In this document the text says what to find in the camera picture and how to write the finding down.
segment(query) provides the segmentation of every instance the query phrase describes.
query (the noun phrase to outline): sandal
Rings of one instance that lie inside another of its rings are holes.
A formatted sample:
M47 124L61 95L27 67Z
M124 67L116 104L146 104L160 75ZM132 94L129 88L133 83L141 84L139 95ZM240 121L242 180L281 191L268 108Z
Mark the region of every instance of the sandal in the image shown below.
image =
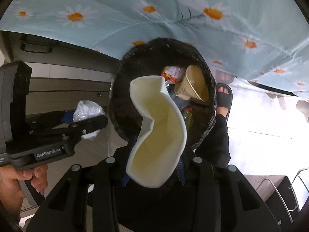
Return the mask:
M227 89L229 94L225 94L223 92L218 92L218 89L220 87L223 87L224 89ZM229 118L229 115L230 115L232 101L233 101L232 89L227 84L218 83L218 84L216 84L216 93L217 93L217 107L225 107L225 108L227 108L229 110L228 114L225 117L225 120L227 122L228 118Z

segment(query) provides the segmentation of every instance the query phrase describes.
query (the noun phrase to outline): screw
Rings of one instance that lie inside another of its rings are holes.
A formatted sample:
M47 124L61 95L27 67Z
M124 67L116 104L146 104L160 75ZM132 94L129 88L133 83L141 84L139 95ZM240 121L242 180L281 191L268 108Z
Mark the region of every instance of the screw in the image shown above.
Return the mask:
M78 165L78 164L73 165L73 166L71 167L71 170L74 171L74 172L80 170L80 165Z
M228 166L228 169L229 169L231 172L236 172L237 167L234 166L234 165L229 165L229 166Z
M108 164L112 164L112 163L114 163L116 161L116 159L114 158L114 157L108 157L108 158L106 158L106 162L108 163Z
M203 159L202 159L201 157L194 157L194 158L193 158L193 161L194 161L195 163L201 163L201 162L203 161Z

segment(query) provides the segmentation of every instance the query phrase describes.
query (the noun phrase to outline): black trash bin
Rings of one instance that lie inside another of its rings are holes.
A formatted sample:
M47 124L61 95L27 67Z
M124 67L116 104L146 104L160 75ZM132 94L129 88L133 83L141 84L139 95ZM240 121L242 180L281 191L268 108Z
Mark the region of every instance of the black trash bin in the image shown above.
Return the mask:
M138 77L160 75L166 66L187 68L197 65L202 70L209 91L207 102L191 100L193 126L188 130L187 146L197 148L215 124L215 80L198 50L186 43L157 38L131 49L116 72L109 104L109 117L118 135L129 141L139 135L143 118L134 107L129 93L130 82Z

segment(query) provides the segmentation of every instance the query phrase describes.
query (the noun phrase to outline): paper cup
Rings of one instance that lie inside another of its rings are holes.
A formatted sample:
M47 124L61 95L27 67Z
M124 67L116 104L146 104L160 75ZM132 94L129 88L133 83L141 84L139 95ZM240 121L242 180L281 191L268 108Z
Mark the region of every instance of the paper cup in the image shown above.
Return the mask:
M143 187L160 187L172 175L187 141L184 119L162 76L131 81L130 97L143 117L126 172Z
M195 98L201 101L209 99L204 75L197 65L190 65L181 83L175 85L175 94L184 100Z

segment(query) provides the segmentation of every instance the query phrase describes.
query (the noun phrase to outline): green plastic bottle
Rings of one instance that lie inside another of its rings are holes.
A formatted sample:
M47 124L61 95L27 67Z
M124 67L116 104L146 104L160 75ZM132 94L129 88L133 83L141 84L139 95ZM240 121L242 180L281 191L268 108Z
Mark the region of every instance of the green plastic bottle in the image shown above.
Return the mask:
M186 124L187 131L190 130L190 128L193 125L193 115L192 115L192 108L188 107L182 112L182 116L184 119L184 122Z

